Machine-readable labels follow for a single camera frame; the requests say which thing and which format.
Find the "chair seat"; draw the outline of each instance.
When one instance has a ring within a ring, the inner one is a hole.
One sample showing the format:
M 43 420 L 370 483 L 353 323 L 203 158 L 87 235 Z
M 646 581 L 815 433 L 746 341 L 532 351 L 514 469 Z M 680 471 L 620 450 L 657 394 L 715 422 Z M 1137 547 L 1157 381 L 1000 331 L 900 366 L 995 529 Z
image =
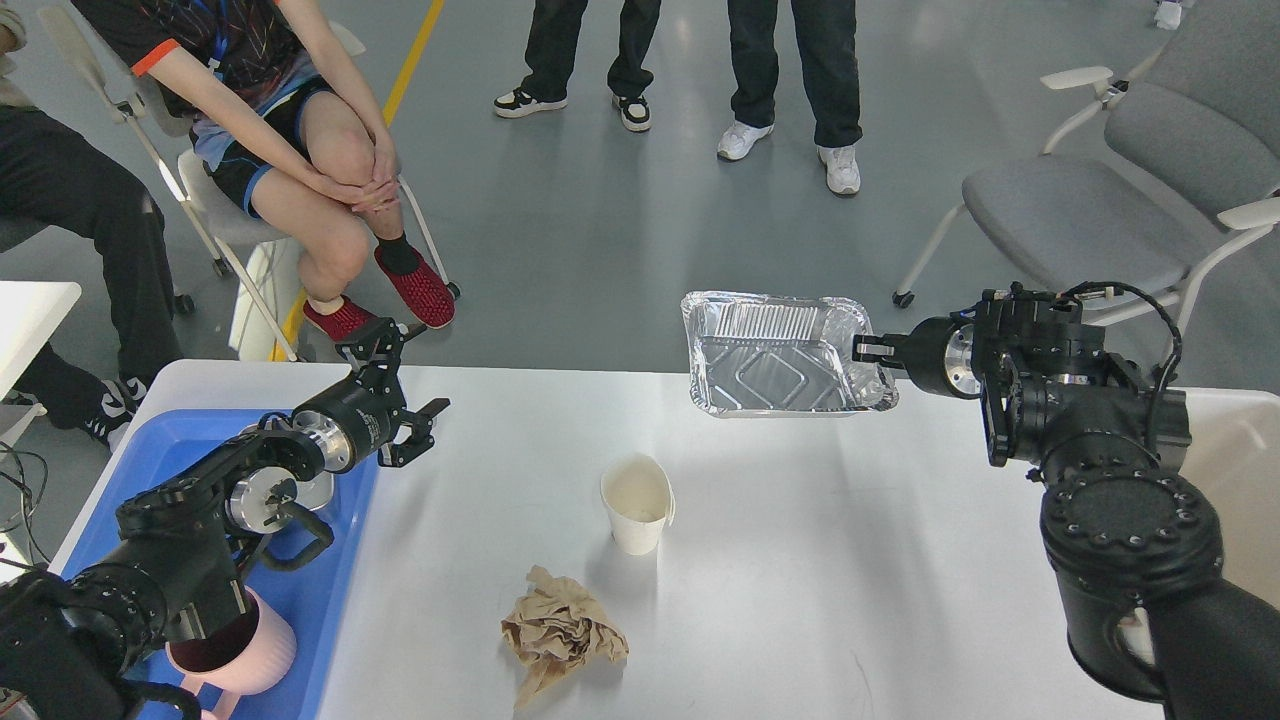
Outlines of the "chair seat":
M 22 245 L 28 237 L 45 229 L 45 223 L 31 218 L 0 217 L 0 252 Z
M 228 245 L 259 245 L 289 237 L 264 220 L 251 218 L 236 206 L 214 178 L 205 172 L 205 164 L 192 150 L 178 156 L 178 174 L 191 196 L 191 202 L 214 237 Z
M 996 247 L 1046 288 L 1120 281 L 1158 292 L 1198 260 L 1181 223 L 1097 160 L 1016 160 L 966 177 L 961 192 Z

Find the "robotic arm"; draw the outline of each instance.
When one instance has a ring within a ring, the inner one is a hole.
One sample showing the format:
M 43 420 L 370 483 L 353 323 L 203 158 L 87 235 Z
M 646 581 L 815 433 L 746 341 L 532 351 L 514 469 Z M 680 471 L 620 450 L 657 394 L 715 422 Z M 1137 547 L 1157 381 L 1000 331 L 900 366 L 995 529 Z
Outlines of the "robotic arm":
M 1155 387 L 1105 352 L 1082 304 L 1115 287 L 1134 290 L 986 291 L 908 336 L 858 336 L 854 359 L 906 370 L 927 392 L 979 398 L 989 462 L 1033 465 L 1068 643 L 1089 676 L 1164 703 L 1170 720 L 1275 720 L 1280 611 L 1222 579 L 1217 514 L 1178 474 L 1190 445 L 1185 395 L 1165 386 L 1181 340 L 1156 305 L 1175 351 Z
M 0 587 L 0 688 L 24 705 L 18 717 L 133 717 L 150 701 L 198 717 L 189 693 L 123 675 L 164 643 L 206 638 L 247 612 L 243 579 L 256 561 L 288 571 L 323 552 L 333 533 L 312 510 L 333 493 L 329 473 L 375 451 L 399 468 L 431 448 L 449 401 L 406 409 L 397 372 L 413 334 L 370 320 L 338 346 L 352 364 L 344 379 L 120 505 L 122 542 L 100 562 L 70 582 L 32 570 Z M 268 542 L 292 520 L 315 539 L 279 559 Z

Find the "blue tray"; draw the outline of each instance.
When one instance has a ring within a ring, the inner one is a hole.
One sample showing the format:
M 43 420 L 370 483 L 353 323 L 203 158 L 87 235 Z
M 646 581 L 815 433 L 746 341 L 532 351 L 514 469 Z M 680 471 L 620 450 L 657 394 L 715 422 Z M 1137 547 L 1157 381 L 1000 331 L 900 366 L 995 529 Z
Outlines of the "blue tray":
M 174 410 L 157 415 L 138 428 L 115 473 L 108 482 L 93 516 L 67 561 L 64 577 L 72 578 L 97 562 L 119 544 L 115 509 L 134 495 L 157 486 L 200 460 L 223 441 L 256 424 L 266 410 Z M 333 546 L 296 573 L 276 573 L 257 566 L 247 584 L 284 618 L 298 638 L 298 655 L 289 673 L 274 688 L 248 696 L 236 706 L 234 720 L 310 720 L 320 706 L 333 646 L 338 637 L 342 607 L 347 598 L 351 568 L 356 560 L 365 511 L 372 496 L 374 459 L 337 478 L 333 500 L 319 515 L 333 528 Z M 291 524 L 271 541 L 271 548 L 289 557 L 306 547 L 311 536 Z M 182 676 L 169 665 L 164 651 L 138 664 L 131 678 L 178 684 Z M 206 685 L 201 705 L 212 708 L 220 691 Z M 173 708 L 148 703 L 142 720 L 177 717 Z

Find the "pink mug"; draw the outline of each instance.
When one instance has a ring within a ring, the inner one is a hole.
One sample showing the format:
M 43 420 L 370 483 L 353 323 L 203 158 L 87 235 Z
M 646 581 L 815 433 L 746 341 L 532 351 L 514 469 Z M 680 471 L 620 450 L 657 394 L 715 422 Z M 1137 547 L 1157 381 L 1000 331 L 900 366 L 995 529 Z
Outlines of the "pink mug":
M 183 674 L 182 689 L 197 694 L 205 683 L 223 689 L 218 705 L 201 720 L 227 720 L 242 696 L 273 688 L 298 651 L 293 628 L 246 587 L 250 611 L 202 641 L 169 643 L 165 655 Z

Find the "seated person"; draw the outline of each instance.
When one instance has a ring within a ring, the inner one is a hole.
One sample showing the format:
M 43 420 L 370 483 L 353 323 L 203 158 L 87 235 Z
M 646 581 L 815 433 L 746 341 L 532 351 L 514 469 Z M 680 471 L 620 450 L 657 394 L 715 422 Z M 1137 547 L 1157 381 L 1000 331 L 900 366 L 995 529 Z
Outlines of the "seated person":
M 138 76 L 195 120 L 196 154 L 246 213 L 296 237 L 303 313 L 335 342 L 372 318 L 343 291 L 378 266 L 433 328 L 453 296 L 406 242 L 396 146 L 315 0 L 73 0 Z
M 33 218 L 93 241 L 120 336 L 120 382 L 100 380 L 46 343 L 14 388 L 33 395 L 54 427 L 79 428 L 110 446 L 156 373 L 182 357 L 164 218 L 136 177 L 5 79 L 14 68 L 6 54 L 26 37 L 17 12 L 0 0 L 0 217 Z

